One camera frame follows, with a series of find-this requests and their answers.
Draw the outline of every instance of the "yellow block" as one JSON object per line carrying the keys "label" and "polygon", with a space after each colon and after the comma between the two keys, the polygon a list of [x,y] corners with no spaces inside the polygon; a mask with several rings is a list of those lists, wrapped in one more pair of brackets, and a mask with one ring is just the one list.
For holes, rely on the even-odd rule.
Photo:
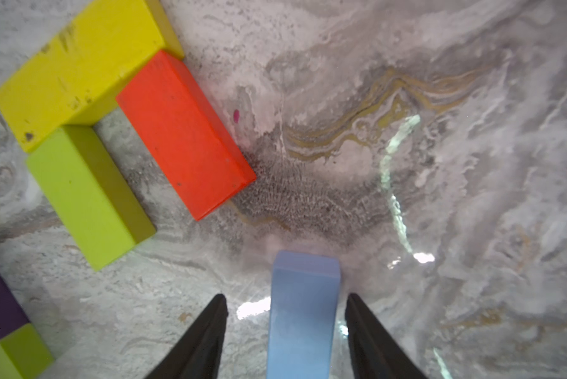
{"label": "yellow block", "polygon": [[35,379],[53,361],[29,323],[0,339],[0,379]]}
{"label": "yellow block", "polygon": [[0,110],[26,152],[60,125],[93,125],[164,49],[184,52],[159,0],[94,0],[0,87]]}
{"label": "yellow block", "polygon": [[56,129],[29,155],[27,167],[93,269],[155,234],[92,128]]}

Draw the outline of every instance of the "gray marble pattern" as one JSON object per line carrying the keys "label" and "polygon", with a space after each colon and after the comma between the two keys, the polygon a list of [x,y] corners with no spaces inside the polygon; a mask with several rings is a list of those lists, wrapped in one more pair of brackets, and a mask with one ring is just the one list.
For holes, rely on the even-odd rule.
{"label": "gray marble pattern", "polygon": [[[88,0],[0,0],[0,83]],[[335,256],[430,378],[567,378],[567,0],[163,0],[257,173],[195,222],[121,110],[94,129],[158,228],[95,273],[0,116],[0,272],[57,358],[143,378],[216,293],[263,378],[280,249]],[[233,114],[239,110],[239,122]]]}

